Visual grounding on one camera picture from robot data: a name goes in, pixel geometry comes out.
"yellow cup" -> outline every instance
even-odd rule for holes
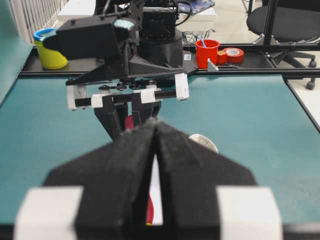
[[[39,36],[44,31],[47,32],[48,29],[39,30],[34,35]],[[68,60],[60,52],[45,48],[39,37],[34,38],[34,44],[38,50],[41,65],[45,69],[60,69],[68,64]]]

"red tape roll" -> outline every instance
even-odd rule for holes
[[[239,48],[228,47],[223,49],[226,53],[228,63],[238,64],[244,60],[245,53]]]

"red cup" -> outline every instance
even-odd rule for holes
[[[210,61],[215,65],[217,64],[218,60],[218,48],[220,43],[215,40],[205,39],[204,44],[206,47],[203,46],[201,40],[195,42],[195,58],[199,69],[208,68],[208,59],[210,59]]]

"blue straw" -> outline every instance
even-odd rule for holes
[[[205,44],[204,39],[200,37],[200,40],[201,40],[201,42],[202,42],[202,46],[203,46],[204,48],[206,48],[207,46],[206,46],[206,44]]]

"black bracket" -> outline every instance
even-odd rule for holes
[[[149,118],[157,117],[161,108],[161,101],[142,103],[141,93],[133,93],[131,95],[131,101],[133,125],[135,127],[141,126]]]
[[[114,140],[125,130],[125,119],[128,116],[128,104],[114,104],[112,95],[102,97],[103,107],[94,108],[94,114]]]

